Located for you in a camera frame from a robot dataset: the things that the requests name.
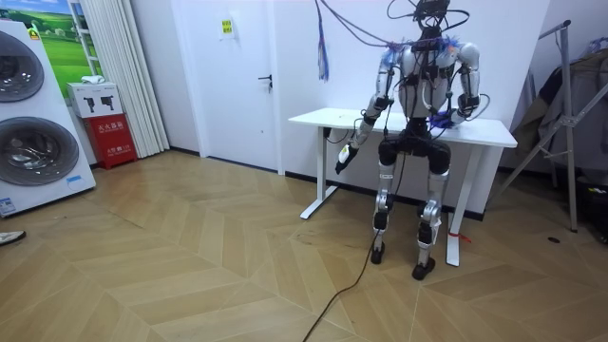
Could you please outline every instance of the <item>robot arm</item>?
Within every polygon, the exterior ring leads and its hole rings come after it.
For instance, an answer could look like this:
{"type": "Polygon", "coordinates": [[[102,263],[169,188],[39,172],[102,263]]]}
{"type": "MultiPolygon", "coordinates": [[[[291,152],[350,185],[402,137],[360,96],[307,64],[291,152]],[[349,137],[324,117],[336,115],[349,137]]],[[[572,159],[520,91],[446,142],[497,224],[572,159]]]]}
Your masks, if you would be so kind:
{"type": "Polygon", "coordinates": [[[368,139],[369,134],[373,130],[376,120],[382,114],[382,111],[392,105],[393,99],[389,96],[390,85],[392,84],[392,70],[398,60],[398,53],[392,49],[388,49],[382,55],[382,62],[378,68],[378,77],[376,78],[376,92],[370,99],[370,104],[363,114],[363,121],[359,125],[349,142],[340,150],[338,154],[338,162],[335,165],[335,172],[339,175],[354,157],[359,152],[359,147],[368,139]]]}
{"type": "Polygon", "coordinates": [[[479,49],[472,43],[460,48],[458,60],[462,64],[460,81],[463,94],[458,97],[458,110],[451,114],[451,120],[460,124],[469,118],[479,106],[479,49]]]}

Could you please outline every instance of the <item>desk top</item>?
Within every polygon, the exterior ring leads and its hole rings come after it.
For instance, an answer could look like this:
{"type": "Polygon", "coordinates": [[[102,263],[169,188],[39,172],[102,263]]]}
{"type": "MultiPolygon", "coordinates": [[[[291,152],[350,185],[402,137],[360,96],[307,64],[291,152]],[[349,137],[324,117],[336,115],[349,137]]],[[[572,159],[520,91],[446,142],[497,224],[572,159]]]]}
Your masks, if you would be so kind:
{"type": "MultiPolygon", "coordinates": [[[[309,124],[314,126],[353,129],[356,119],[363,118],[360,110],[323,108],[314,112],[302,114],[291,118],[289,121],[297,124],[309,124]]],[[[376,132],[382,132],[387,119],[386,111],[382,113],[373,128],[376,132]]],[[[388,129],[390,133],[399,133],[406,127],[406,118],[403,113],[390,113],[388,129]]],[[[442,128],[433,128],[431,134],[437,136],[442,128]]],[[[517,141],[511,135],[504,124],[499,120],[475,119],[471,122],[461,123],[453,128],[446,129],[439,140],[444,142],[473,143],[485,146],[498,146],[514,148],[517,141]]]]}

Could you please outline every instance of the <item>red fire extinguisher cabinet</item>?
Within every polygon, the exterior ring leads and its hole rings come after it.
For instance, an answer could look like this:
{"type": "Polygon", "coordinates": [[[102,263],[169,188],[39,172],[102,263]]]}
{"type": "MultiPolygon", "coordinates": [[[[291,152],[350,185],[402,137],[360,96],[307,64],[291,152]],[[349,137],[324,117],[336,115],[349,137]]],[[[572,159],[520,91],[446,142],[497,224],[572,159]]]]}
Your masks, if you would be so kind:
{"type": "Polygon", "coordinates": [[[86,133],[98,164],[108,170],[137,160],[133,139],[124,114],[87,118],[86,133]]]}

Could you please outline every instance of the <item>washing machine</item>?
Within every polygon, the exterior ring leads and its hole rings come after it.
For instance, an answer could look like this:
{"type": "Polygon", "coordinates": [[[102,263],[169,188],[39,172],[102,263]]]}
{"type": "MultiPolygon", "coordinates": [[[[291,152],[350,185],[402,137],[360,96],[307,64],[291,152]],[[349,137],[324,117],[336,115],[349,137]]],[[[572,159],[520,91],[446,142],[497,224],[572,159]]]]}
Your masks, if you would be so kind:
{"type": "Polygon", "coordinates": [[[0,20],[0,216],[95,186],[40,37],[0,20]]]}

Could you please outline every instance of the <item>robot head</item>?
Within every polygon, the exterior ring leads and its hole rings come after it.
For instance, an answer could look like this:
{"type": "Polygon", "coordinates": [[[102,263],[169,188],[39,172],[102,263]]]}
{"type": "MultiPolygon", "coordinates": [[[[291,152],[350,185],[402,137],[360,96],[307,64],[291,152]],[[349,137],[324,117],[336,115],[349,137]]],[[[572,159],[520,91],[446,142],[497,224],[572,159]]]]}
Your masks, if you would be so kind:
{"type": "Polygon", "coordinates": [[[431,18],[434,18],[436,23],[440,23],[446,17],[447,6],[449,0],[420,0],[413,13],[414,21],[421,25],[424,22],[426,27],[428,27],[426,21],[431,18]]]}

